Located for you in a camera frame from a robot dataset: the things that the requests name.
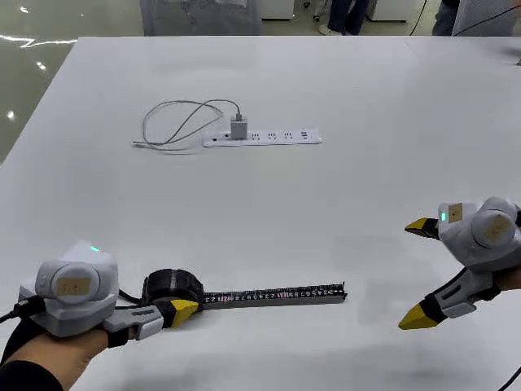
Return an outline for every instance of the white cable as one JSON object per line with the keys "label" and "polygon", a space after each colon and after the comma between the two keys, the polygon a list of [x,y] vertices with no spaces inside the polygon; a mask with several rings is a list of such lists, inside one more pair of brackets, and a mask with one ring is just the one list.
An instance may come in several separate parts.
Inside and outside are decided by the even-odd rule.
{"label": "white cable", "polygon": [[[207,100],[206,102],[196,102],[194,100],[167,100],[167,101],[164,101],[164,102],[161,102],[157,105],[155,105],[143,118],[143,121],[142,121],[142,139],[143,141],[134,141],[133,142],[133,145],[135,147],[140,147],[140,148],[147,148],[147,149],[155,149],[157,151],[167,151],[167,152],[179,152],[179,151],[184,151],[186,150],[185,148],[165,148],[164,146],[165,145],[170,145],[170,144],[174,144],[174,143],[179,143],[180,141],[184,140],[184,139],[187,139],[189,137],[191,137],[192,135],[200,132],[201,130],[207,128],[208,126],[210,126],[212,123],[216,122],[216,121],[219,121],[223,116],[224,116],[224,113],[221,109],[213,106],[212,104],[210,103],[217,103],[217,102],[226,102],[226,103],[232,103],[236,108],[237,108],[237,116],[238,117],[241,117],[241,109],[240,107],[238,106],[238,104],[236,102],[234,102],[233,100],[228,100],[228,99],[210,99],[210,100]],[[168,139],[166,139],[165,141],[163,142],[152,142],[148,139],[148,135],[147,135],[147,124],[148,124],[148,120],[155,114],[157,113],[158,111],[162,110],[163,108],[167,108],[168,106],[172,106],[174,104],[180,104],[180,103],[187,103],[187,104],[196,104],[197,105],[197,108],[181,123],[181,125],[177,128],[177,130],[173,133],[173,135],[171,137],[169,137]],[[181,137],[177,137],[177,135],[183,130],[183,128],[185,128],[186,124],[188,123],[188,121],[201,109],[201,108],[211,108],[215,113],[216,113],[216,118],[214,118],[213,120],[207,122],[206,124],[200,126],[199,128],[197,128],[196,130],[193,130],[191,131],[190,133],[184,135],[184,136],[181,136]]]}

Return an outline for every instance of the beige label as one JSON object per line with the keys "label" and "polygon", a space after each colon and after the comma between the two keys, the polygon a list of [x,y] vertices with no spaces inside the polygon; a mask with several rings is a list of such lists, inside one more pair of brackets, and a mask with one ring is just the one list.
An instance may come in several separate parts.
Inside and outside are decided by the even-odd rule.
{"label": "beige label", "polygon": [[61,296],[83,296],[89,293],[90,278],[83,279],[58,279],[58,291],[56,295]]}
{"label": "beige label", "polygon": [[460,222],[463,219],[463,204],[449,206],[449,222]]}
{"label": "beige label", "polygon": [[494,243],[499,239],[501,234],[508,229],[509,226],[510,222],[508,221],[508,218],[502,215],[498,215],[492,220],[492,223],[484,232],[485,237]]}

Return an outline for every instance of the floor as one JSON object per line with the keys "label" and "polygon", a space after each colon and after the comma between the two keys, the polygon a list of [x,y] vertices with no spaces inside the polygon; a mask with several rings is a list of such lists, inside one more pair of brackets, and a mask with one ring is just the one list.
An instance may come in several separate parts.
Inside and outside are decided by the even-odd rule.
{"label": "floor", "polygon": [[[291,21],[265,21],[264,35],[318,35],[313,11],[296,0]],[[430,35],[440,0],[428,0],[415,35]],[[363,35],[409,35],[407,23],[366,21]],[[2,0],[0,2],[0,164],[80,36],[143,35],[139,0]]]}

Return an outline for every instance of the tape measure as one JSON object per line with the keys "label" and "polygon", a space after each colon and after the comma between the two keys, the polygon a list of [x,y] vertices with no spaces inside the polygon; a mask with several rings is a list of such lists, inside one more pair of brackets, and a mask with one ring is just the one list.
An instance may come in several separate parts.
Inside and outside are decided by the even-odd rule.
{"label": "tape measure", "polygon": [[242,292],[208,292],[204,293],[203,309],[331,304],[341,303],[346,296],[343,283]]}
{"label": "tape measure", "polygon": [[237,292],[205,292],[202,283],[186,270],[163,269],[150,274],[143,284],[141,305],[173,300],[198,304],[197,311],[276,305],[341,303],[347,293],[343,283],[308,287],[257,289]]}

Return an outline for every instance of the white cabinet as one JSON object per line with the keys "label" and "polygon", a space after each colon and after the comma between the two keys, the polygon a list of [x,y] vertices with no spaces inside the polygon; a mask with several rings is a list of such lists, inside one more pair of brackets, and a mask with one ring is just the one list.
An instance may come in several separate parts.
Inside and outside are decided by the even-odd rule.
{"label": "white cabinet", "polygon": [[262,19],[293,19],[295,0],[258,0]]}

